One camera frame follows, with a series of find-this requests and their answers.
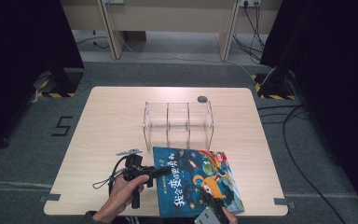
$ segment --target clear acrylic box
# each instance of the clear acrylic box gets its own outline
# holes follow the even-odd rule
[[[210,148],[213,137],[211,102],[145,103],[144,135],[152,147]]]

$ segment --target electrical cord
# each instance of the electrical cord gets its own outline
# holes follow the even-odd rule
[[[95,188],[95,189],[100,189],[100,188],[101,188],[103,185],[105,185],[108,181],[110,181],[110,183],[112,183],[112,185],[113,185],[113,183],[115,182],[115,178],[116,178],[116,176],[117,176],[116,170],[117,170],[118,166],[120,165],[120,163],[121,163],[122,161],[124,161],[124,160],[127,159],[127,158],[128,158],[128,156],[125,156],[125,157],[120,158],[120,160],[118,160],[118,162],[116,163],[115,168],[113,169],[112,175],[110,175],[109,178],[107,178],[107,179],[105,179],[105,180],[103,180],[103,181],[100,181],[100,182],[97,182],[97,183],[92,184],[92,187]]]
[[[98,47],[100,47],[101,49],[107,49],[107,48],[109,48],[109,45],[108,46],[105,46],[105,47],[103,47],[103,46],[101,46],[101,45],[99,45],[97,42],[92,42],[92,44],[93,45],[96,45],[96,46],[98,46]]]
[[[86,39],[84,39],[84,40],[81,40],[81,41],[79,41],[79,42],[76,42],[77,44],[81,44],[81,43],[84,43],[84,42],[86,42],[86,41],[88,41],[88,40],[91,40],[91,39],[97,39],[97,38],[106,38],[106,36],[93,36],[93,37],[90,37],[90,38],[86,38]]]
[[[252,53],[252,50],[254,50],[253,49],[253,44],[254,44],[255,40],[260,44],[261,49],[264,50],[264,42],[261,39],[259,30],[258,30],[258,24],[259,24],[259,21],[260,21],[260,5],[258,4],[258,2],[255,2],[255,26],[254,26],[254,24],[252,23],[252,20],[249,17],[248,11],[246,10],[247,7],[248,7],[248,1],[245,1],[244,6],[243,6],[244,11],[245,11],[245,15],[248,18],[248,21],[250,22],[250,24],[252,26],[252,30],[254,31],[254,36],[252,38],[251,46],[249,47],[249,56],[250,56],[252,62],[260,63],[260,58],[253,57],[254,54]]]
[[[237,35],[233,35],[234,37],[234,40],[237,42],[238,46],[240,47],[241,50],[243,50],[244,52],[246,52],[247,54],[249,54],[249,56],[251,57],[251,60],[252,62],[254,63],[257,63],[257,64],[260,64],[258,62],[255,62],[253,60],[253,58],[255,58],[256,60],[260,61],[261,59],[252,52],[252,48],[251,47],[248,47],[246,46],[245,44],[243,44],[242,42],[240,42],[240,40],[238,39]],[[256,52],[259,52],[259,53],[262,53],[261,50],[258,50],[258,49],[253,49],[253,51],[256,51]]]
[[[333,212],[336,214],[336,216],[339,218],[339,220],[345,224],[345,220],[342,218],[342,216],[338,213],[337,209],[324,197],[324,195],[314,186],[310,180],[305,176],[299,165],[297,164],[295,158],[293,157],[292,151],[290,150],[290,147],[287,143],[286,139],[286,123],[287,120],[289,120],[292,117],[292,114],[295,113],[296,110],[298,110],[302,105],[296,106],[286,117],[286,119],[283,121],[282,126],[282,134],[283,134],[283,141],[284,145],[286,147],[286,150],[290,156],[290,159],[292,160],[294,166],[297,168],[297,170],[300,172],[300,174],[304,177],[304,179],[307,181],[307,183],[321,196],[321,198],[330,206],[330,208],[333,210]]]

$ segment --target cartoon illustration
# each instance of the cartoon illustration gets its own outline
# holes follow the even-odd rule
[[[205,208],[202,192],[222,199],[230,212],[244,211],[224,152],[168,147],[153,148],[155,166],[171,166],[157,178],[162,217],[193,217]]]

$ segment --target yellow black hazard tape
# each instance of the yellow black hazard tape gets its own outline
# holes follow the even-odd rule
[[[67,92],[73,90],[58,89],[55,86],[54,82],[50,82],[50,79],[45,80],[41,87],[38,97],[52,97],[52,98],[62,98],[62,97],[74,97],[74,92]]]
[[[74,93],[55,93],[55,92],[39,92],[39,97],[52,97],[52,98],[62,98],[62,97],[74,97]]]
[[[252,75],[252,79],[255,82],[255,91],[258,97],[262,99],[273,99],[273,100],[295,100],[295,96],[291,93],[290,86],[285,87],[287,91],[285,93],[273,94],[272,92],[264,92],[262,83],[256,81],[257,75]]]

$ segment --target black cable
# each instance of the black cable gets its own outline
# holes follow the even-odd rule
[[[248,46],[244,45],[242,42],[240,42],[240,40],[238,39],[238,37],[236,35],[233,35],[233,37],[234,37],[235,41],[237,42],[238,46],[240,47],[240,49],[245,51],[246,53],[248,53],[251,56],[251,59],[255,58],[258,61],[260,61],[260,58],[257,55],[255,55],[254,53],[251,52],[250,47],[248,47]]]
[[[101,45],[99,45],[97,42],[92,42],[92,44],[93,45],[96,45],[96,46],[98,46],[98,47],[100,47],[101,49],[107,49],[107,48],[109,48],[109,45],[108,46],[106,46],[106,47],[103,47],[103,46],[101,46]]]
[[[324,195],[310,182],[310,180],[305,176],[305,174],[302,172],[301,168],[298,166],[295,158],[292,155],[292,151],[290,150],[289,145],[287,144],[287,139],[286,139],[286,123],[287,120],[289,120],[292,116],[293,113],[295,113],[295,111],[297,109],[299,109],[302,105],[298,105],[296,106],[286,117],[286,119],[283,122],[283,126],[282,126],[282,134],[283,134],[283,141],[284,141],[284,145],[286,146],[287,152],[290,156],[290,159],[292,160],[293,164],[295,165],[295,167],[297,168],[297,170],[300,172],[300,174],[304,177],[304,179],[310,184],[310,186],[322,197],[322,199],[330,206],[330,208],[333,210],[333,212],[337,215],[337,217],[339,218],[339,220],[345,224],[344,219],[342,218],[342,216],[338,213],[338,211],[336,210],[336,208],[324,197]]]
[[[248,18],[248,21],[251,23],[251,26],[252,26],[252,30],[254,31],[254,38],[257,40],[257,42],[264,48],[264,43],[263,41],[261,40],[261,37],[260,37],[260,34],[258,33],[258,22],[259,22],[259,12],[260,12],[260,8],[259,7],[256,7],[256,26],[257,26],[257,30],[255,29],[253,23],[252,23],[252,20],[251,18],[249,17],[249,14],[248,14],[248,11],[246,10],[247,7],[244,7],[244,10],[245,10],[245,15],[246,17]]]
[[[113,169],[112,175],[109,176],[109,178],[107,178],[107,179],[105,179],[105,180],[103,180],[103,181],[100,181],[100,182],[97,182],[97,183],[92,184],[92,187],[95,188],[95,189],[100,189],[100,188],[101,188],[103,185],[105,185],[108,181],[112,181],[112,184],[113,184],[113,182],[115,182],[114,177],[115,177],[115,172],[116,172],[116,169],[117,169],[118,165],[119,165],[124,159],[127,159],[127,158],[128,158],[128,156],[125,156],[125,157],[122,157],[120,160],[118,160],[118,162],[117,162],[116,165],[115,165],[115,168]]]
[[[298,118],[298,119],[309,119],[309,118],[304,118],[304,117],[301,117],[299,116],[300,114],[304,114],[304,113],[307,113],[307,111],[302,111],[302,112],[298,112],[296,114],[294,114],[292,116],[292,118]],[[280,114],[280,113],[277,113],[277,114],[267,114],[267,115],[260,115],[260,118],[265,118],[265,117],[269,117],[269,116],[276,116],[276,115],[288,115],[288,114]]]
[[[116,173],[116,170],[118,168],[118,165],[123,161],[123,160],[126,160],[128,158],[128,156],[125,156],[125,157],[122,157],[120,160],[118,160],[118,162],[116,163],[115,165],[115,168],[113,169],[112,171],[112,175],[109,176],[109,195],[110,195],[110,191],[112,191],[112,187],[113,187],[113,183],[115,183],[115,173]]]
[[[236,40],[236,42],[238,43],[238,45],[240,45],[241,47],[244,47],[246,49],[249,49],[250,47],[246,46],[245,44],[243,44],[237,37],[237,35],[233,35],[234,39]],[[259,53],[262,53],[263,51],[259,50],[259,49],[253,49],[253,51],[257,51]]]
[[[81,41],[79,41],[79,42],[76,42],[76,43],[77,43],[77,44],[81,44],[81,43],[86,42],[86,41],[88,41],[88,40],[97,39],[97,38],[106,38],[106,36],[93,36],[93,37],[90,37],[90,38],[86,38],[86,39],[84,39],[84,40],[81,40]]]
[[[286,107],[297,107],[297,106],[300,106],[300,105],[273,105],[273,106],[259,107],[259,108],[257,108],[257,110],[273,109],[273,108],[286,108]]]
[[[256,34],[257,34],[257,37],[258,37],[258,43],[260,44],[261,49],[264,49],[264,42],[260,37],[260,32],[258,31],[258,23],[260,21],[260,4],[258,2],[255,2],[255,13],[256,13],[256,16],[255,16],[255,29],[256,29]]]

